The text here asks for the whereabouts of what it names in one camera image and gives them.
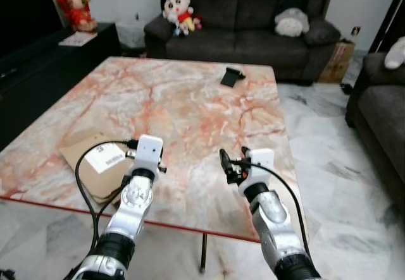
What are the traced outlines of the black crumpled bag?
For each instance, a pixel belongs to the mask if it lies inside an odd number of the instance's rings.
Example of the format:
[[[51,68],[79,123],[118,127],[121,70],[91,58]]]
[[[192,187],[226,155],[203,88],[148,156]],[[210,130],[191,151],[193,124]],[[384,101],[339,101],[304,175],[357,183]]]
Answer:
[[[229,87],[229,88],[234,88],[235,84],[241,80],[245,80],[246,75],[241,71],[237,70],[231,67],[226,67],[225,68],[225,74],[223,74],[221,80],[220,80],[220,85]]]

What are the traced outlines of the brown cardboard envelope white label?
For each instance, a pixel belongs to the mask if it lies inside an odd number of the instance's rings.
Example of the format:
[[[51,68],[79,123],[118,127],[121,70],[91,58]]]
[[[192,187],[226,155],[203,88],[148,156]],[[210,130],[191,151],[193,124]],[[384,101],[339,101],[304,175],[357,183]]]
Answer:
[[[59,149],[72,170],[81,159],[79,179],[99,205],[112,199],[134,162],[125,156],[127,146],[117,141],[105,131],[83,130],[67,138],[66,145]]]

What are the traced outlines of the black metal table leg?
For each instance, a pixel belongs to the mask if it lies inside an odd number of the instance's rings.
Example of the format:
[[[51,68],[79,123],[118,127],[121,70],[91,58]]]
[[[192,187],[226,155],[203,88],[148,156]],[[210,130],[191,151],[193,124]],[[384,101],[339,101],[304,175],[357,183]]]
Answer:
[[[205,274],[206,272],[206,249],[208,248],[208,234],[203,233],[201,239],[201,251],[199,262],[199,273]]]

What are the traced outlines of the brown cardboard box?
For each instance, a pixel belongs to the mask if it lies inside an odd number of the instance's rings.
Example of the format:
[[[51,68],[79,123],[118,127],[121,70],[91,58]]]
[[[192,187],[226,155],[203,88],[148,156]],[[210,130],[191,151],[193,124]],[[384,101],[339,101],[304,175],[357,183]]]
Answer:
[[[342,39],[336,43],[327,65],[322,70],[318,83],[340,84],[348,72],[351,63],[355,43]]]

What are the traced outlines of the white mesh waste basket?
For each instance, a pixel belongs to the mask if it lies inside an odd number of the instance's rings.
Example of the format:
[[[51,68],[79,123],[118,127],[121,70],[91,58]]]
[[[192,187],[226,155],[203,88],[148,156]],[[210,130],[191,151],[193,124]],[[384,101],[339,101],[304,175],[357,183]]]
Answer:
[[[135,14],[116,21],[116,31],[118,31],[118,40],[122,48],[145,49],[144,27],[153,19],[154,15]]]

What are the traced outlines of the grey round plush toy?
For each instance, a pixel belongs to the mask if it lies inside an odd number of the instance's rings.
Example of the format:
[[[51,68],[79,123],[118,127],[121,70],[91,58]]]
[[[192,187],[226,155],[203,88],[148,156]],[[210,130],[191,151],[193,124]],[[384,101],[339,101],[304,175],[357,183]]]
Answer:
[[[300,37],[310,29],[309,17],[300,6],[289,6],[274,14],[275,32],[286,37]]]

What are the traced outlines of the dark grey fabric sofa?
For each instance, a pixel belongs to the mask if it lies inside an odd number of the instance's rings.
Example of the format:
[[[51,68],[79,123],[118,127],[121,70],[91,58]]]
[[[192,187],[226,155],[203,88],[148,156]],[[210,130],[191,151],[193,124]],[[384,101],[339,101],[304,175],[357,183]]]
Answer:
[[[271,66],[278,82],[309,85],[319,79],[342,37],[326,19],[328,1],[307,0],[302,11],[308,16],[309,31],[286,37],[275,31],[282,0],[190,0],[201,28],[174,35],[173,24],[158,15],[144,27],[146,54],[156,59]]]

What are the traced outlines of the cartoon boy plush doll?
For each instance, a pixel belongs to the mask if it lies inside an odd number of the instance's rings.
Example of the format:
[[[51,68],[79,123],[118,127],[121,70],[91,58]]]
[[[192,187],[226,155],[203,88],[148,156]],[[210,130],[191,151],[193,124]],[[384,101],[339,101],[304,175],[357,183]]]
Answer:
[[[173,35],[185,35],[202,28],[199,18],[194,16],[191,0],[165,0],[162,15],[174,25]]]

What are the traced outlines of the black low cabinet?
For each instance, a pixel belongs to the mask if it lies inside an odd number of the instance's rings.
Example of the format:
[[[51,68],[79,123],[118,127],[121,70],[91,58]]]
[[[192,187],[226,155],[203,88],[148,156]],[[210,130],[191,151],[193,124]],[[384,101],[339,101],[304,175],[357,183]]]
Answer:
[[[0,82],[0,151],[105,59],[121,54],[113,23],[83,46],[52,46]]]

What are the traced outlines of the white printed paper sheet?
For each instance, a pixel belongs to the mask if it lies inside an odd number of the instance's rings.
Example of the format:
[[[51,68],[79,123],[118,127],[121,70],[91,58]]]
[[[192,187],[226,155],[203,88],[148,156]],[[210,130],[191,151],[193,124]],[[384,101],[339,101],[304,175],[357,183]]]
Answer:
[[[59,46],[81,47],[97,36],[96,32],[74,32],[58,42]]]

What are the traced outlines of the red gold figurine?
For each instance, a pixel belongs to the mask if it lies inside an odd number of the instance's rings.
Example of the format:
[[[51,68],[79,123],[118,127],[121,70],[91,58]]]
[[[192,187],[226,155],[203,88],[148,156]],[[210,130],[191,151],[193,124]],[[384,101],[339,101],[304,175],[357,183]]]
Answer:
[[[96,32],[97,22],[90,14],[89,0],[56,0],[69,25],[76,32]]]

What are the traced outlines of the white plush cushion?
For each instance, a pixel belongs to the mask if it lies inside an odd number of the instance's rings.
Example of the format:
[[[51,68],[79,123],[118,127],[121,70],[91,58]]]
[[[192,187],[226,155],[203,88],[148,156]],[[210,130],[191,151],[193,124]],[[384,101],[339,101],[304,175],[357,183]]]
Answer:
[[[405,63],[405,36],[400,37],[385,55],[383,66],[388,70],[399,69]]]

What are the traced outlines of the black television screen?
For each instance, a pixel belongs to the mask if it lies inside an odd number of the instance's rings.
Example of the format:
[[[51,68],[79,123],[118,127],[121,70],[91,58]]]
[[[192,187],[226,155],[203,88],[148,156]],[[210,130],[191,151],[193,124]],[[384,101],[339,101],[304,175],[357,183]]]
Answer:
[[[53,0],[0,0],[0,59],[61,29]]]

